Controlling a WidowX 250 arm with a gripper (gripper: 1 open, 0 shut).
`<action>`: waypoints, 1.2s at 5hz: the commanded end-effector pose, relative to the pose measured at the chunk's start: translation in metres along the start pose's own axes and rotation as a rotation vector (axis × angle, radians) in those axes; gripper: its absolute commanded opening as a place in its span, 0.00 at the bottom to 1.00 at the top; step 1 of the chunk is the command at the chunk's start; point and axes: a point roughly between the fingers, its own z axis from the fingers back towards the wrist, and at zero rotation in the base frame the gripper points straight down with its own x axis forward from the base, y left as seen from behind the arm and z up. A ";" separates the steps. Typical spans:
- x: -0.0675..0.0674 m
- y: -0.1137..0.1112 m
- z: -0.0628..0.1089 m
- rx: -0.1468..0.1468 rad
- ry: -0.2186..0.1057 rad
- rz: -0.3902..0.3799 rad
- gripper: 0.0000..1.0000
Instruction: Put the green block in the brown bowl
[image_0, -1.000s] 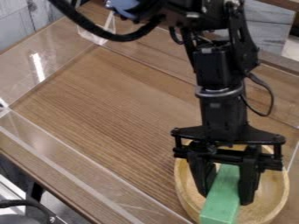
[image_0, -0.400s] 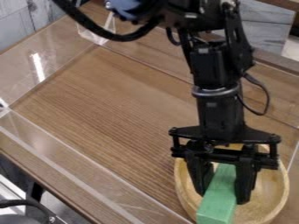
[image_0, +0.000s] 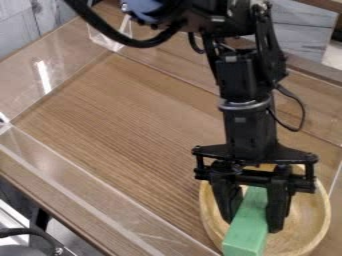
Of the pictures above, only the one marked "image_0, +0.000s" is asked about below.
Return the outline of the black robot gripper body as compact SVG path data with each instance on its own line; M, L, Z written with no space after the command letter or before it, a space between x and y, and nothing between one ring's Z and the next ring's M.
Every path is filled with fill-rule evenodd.
M240 104L224 101L219 110L225 143L192 149L195 178L213 183L217 177L263 188L280 180L292 193L312 193L318 156L279 143L272 99Z

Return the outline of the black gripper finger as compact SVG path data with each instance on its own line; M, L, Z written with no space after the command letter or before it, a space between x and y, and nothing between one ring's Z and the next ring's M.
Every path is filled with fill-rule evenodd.
M228 178L212 177L211 188L220 216L227 223L231 223L243 201L241 187Z
M288 197L287 182L272 179L267 185L265 206L265 220L269 233L276 233L283 229L284 219L287 217Z

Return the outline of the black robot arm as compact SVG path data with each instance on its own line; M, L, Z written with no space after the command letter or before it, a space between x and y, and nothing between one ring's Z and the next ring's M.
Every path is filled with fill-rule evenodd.
M192 49L207 56L219 87L225 142L197 146L196 178L209 182L221 218L231 222L241 206L241 187L265 189L268 231L283 229L292 195L315 191L318 156L281 145L273 92L287 76L267 0L152 0L144 11L153 26L176 26Z

